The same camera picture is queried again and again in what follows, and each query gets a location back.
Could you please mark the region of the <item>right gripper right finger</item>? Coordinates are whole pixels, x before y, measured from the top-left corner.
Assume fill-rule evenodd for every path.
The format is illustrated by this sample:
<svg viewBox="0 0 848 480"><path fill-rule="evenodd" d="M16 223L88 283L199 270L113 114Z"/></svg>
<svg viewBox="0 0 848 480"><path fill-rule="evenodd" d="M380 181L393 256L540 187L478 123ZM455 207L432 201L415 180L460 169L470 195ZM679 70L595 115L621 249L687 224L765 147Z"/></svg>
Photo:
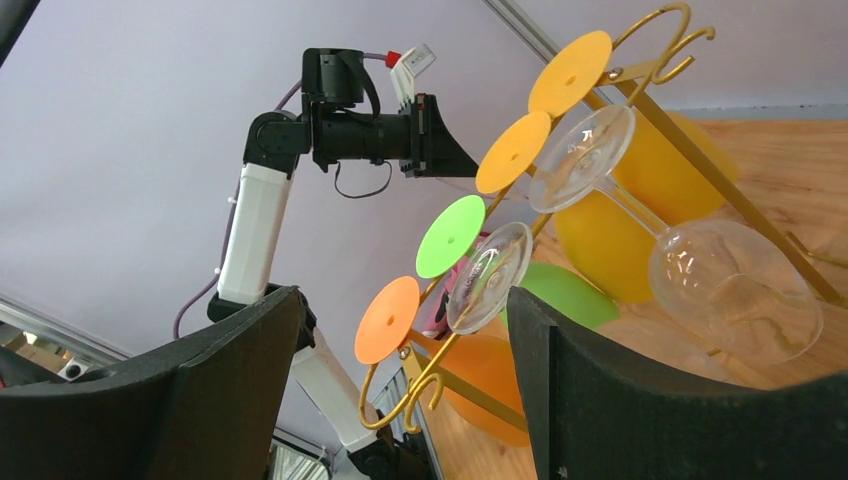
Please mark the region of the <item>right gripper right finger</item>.
<svg viewBox="0 0 848 480"><path fill-rule="evenodd" d="M696 376L589 330L528 290L509 339L542 479L843 479L847 376L777 390Z"/></svg>

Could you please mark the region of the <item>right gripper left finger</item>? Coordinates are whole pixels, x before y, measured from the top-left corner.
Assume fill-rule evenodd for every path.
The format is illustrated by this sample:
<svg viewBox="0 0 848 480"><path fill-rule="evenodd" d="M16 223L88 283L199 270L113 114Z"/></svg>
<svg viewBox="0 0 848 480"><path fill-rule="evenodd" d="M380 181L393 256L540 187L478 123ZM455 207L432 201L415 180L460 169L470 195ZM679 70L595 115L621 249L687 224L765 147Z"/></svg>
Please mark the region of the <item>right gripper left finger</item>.
<svg viewBox="0 0 848 480"><path fill-rule="evenodd" d="M305 309L282 287L67 381L1 355L5 479L260 479Z"/></svg>

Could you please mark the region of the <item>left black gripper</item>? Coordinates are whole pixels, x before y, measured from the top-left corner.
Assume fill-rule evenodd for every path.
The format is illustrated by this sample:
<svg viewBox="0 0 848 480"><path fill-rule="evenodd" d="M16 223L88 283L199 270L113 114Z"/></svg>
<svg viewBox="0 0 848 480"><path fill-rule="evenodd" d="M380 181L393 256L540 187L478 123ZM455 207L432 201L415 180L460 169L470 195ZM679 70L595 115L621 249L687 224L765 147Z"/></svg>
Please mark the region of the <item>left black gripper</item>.
<svg viewBox="0 0 848 480"><path fill-rule="evenodd" d="M416 93L398 110L409 126L410 153L399 161L407 178L471 178L478 164L449 132L436 96Z"/></svg>

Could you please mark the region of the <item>orange plastic glass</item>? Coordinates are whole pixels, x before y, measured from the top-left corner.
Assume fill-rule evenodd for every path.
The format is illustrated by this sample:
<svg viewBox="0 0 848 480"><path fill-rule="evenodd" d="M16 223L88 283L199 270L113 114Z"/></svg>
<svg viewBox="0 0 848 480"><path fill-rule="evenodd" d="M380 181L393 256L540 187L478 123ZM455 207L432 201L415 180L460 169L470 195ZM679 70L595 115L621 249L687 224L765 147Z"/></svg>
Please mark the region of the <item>orange plastic glass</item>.
<svg viewBox="0 0 848 480"><path fill-rule="evenodd" d="M413 413L427 392L428 408L445 399L472 426L503 444L530 445L509 342L485 334L452 334L438 342L413 329L421 300L418 281L394 279L374 297L355 337L355 355L369 367L359 399L363 426L379 430L400 417L411 434L421 431ZM397 405L380 419L365 412L365 394L380 363L395 354L410 376Z"/></svg>

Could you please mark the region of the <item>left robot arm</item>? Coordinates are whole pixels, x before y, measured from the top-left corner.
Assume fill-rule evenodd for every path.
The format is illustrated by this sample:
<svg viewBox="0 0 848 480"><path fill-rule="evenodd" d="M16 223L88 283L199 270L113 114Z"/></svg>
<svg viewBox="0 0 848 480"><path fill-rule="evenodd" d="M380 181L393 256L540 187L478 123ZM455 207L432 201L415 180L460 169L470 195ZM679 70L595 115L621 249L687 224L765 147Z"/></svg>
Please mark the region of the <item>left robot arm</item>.
<svg viewBox="0 0 848 480"><path fill-rule="evenodd" d="M415 78L433 62L424 45L381 59L400 104L382 111L368 71L366 52L310 48L302 57L299 80L290 97L299 97L294 114L278 104L257 116L246 140L239 186L231 202L228 232L210 295L208 318L220 321L274 290L270 282L282 220L302 155L322 169L339 169L345 160L398 166L409 178L471 177L477 165L448 132L436 97L418 93ZM394 437L383 423L375 430L364 421L379 412L361 400L327 346L313 314L299 332L291 375L337 433L353 466L371 479L431 479L435 468L424 440Z"/></svg>

